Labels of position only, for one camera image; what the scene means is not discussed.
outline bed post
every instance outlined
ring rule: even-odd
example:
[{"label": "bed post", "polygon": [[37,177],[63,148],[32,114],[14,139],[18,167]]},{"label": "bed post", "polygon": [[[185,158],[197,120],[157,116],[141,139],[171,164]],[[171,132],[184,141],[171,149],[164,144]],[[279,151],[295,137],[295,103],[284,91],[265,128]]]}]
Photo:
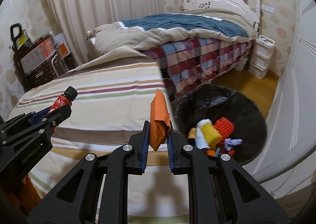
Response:
[{"label": "bed post", "polygon": [[188,0],[183,0],[183,5],[182,5],[182,7],[183,7],[183,10],[184,10],[184,11],[187,11],[187,10],[188,10],[187,4],[188,4]]},{"label": "bed post", "polygon": [[[259,22],[260,22],[260,21],[261,21],[261,0],[257,0],[257,4],[256,4],[256,14],[257,14],[258,17],[259,17]],[[260,24],[260,23],[257,23],[257,22],[255,22],[255,24],[254,24],[254,28],[255,28],[256,31],[258,31],[259,24]]]}]

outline white bed headboard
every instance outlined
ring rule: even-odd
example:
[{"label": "white bed headboard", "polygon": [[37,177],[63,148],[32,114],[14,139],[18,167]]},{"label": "white bed headboard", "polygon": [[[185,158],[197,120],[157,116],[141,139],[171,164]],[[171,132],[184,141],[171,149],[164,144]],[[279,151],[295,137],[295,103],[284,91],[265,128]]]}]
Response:
[{"label": "white bed headboard", "polygon": [[221,8],[230,10],[246,18],[255,30],[258,30],[261,16],[261,0],[257,0],[256,12],[251,11],[250,7],[245,3],[245,0],[183,0],[184,11]]}]

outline bottle label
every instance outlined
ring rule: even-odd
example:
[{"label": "bottle label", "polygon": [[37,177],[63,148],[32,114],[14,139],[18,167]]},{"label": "bottle label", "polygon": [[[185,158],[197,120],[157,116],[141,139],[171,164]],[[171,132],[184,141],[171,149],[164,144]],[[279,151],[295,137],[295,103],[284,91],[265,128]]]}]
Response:
[{"label": "bottle label", "polygon": [[[60,95],[60,96],[58,97],[58,99],[55,101],[55,103],[52,105],[52,107],[50,108],[50,110],[48,111],[48,113],[50,113],[50,112],[52,112],[52,111],[54,111],[54,110],[56,110],[56,109],[58,109],[59,107],[62,107],[62,106],[64,106],[64,105],[72,106],[72,102],[70,102],[70,101],[68,100],[68,98],[66,98],[65,96]],[[56,129],[57,129],[57,126],[55,126],[55,127],[52,128],[53,133],[56,131]]]}]

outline paper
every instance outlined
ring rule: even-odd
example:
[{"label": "paper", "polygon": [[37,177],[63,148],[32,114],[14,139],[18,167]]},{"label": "paper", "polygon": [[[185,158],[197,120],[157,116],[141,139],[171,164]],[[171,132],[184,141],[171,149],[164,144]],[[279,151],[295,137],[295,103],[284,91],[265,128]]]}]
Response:
[{"label": "paper", "polygon": [[29,73],[34,70],[37,66],[45,61],[45,57],[42,54],[40,46],[34,48],[26,56],[21,59],[21,64],[25,73]]},{"label": "paper", "polygon": [[32,70],[37,68],[50,57],[53,51],[54,47],[52,40],[47,38],[21,59],[24,72],[30,73]]},{"label": "paper", "polygon": [[63,33],[59,33],[55,36],[54,40],[59,45],[60,53],[63,57],[68,56],[71,53]]}]

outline storage box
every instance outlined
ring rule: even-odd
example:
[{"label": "storage box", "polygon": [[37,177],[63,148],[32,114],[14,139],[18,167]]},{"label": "storage box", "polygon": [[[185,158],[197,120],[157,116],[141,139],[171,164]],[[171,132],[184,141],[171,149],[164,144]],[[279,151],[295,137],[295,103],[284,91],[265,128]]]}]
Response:
[{"label": "storage box", "polygon": [[270,64],[271,56],[264,56],[263,54],[253,51],[251,61],[262,69],[268,68]]},{"label": "storage box", "polygon": [[268,68],[261,68],[257,66],[256,64],[250,62],[248,71],[251,74],[257,76],[259,79],[262,79],[266,75]]},{"label": "storage box", "polygon": [[55,36],[54,40],[55,40],[56,44],[59,45],[60,53],[61,53],[63,58],[65,58],[66,56],[68,56],[71,53],[69,46],[66,42],[66,38],[65,38],[63,33],[59,33],[57,36]]},{"label": "storage box", "polygon": [[53,41],[48,37],[21,59],[24,72],[28,74],[35,70],[51,56],[53,51]]},{"label": "storage box", "polygon": [[260,35],[259,38],[256,39],[256,46],[254,51],[262,54],[263,56],[270,57],[273,53],[274,43],[274,40]]}]

